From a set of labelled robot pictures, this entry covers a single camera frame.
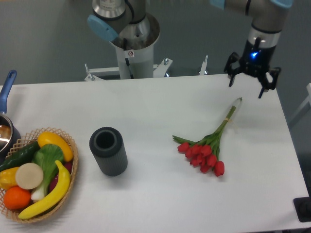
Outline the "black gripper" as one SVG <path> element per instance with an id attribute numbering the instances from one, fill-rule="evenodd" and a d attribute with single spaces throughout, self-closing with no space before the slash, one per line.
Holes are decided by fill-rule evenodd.
<path id="1" fill-rule="evenodd" d="M 280 32 L 263 32 L 251 28 L 242 57 L 233 52 L 230 54 L 224 72 L 228 75 L 229 87 L 234 84 L 235 76 L 242 72 L 258 77 L 262 86 L 258 98 L 260 99 L 264 92 L 276 88 L 280 67 L 270 68 L 270 61 L 276 49 Z"/>

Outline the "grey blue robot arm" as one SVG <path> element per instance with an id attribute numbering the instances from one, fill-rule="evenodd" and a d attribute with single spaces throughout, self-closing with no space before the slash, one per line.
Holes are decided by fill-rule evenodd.
<path id="1" fill-rule="evenodd" d="M 211 5 L 230 9 L 252 18 L 243 55 L 232 53 L 224 71 L 233 82 L 244 73 L 257 78 L 262 92 L 275 89 L 281 69 L 270 67 L 290 0 L 212 0 Z M 162 77 L 166 67 L 154 69 L 154 44 L 159 38 L 159 23 L 146 12 L 143 0 L 95 0 L 87 23 L 102 40 L 116 49 L 120 77 L 140 79 Z"/>

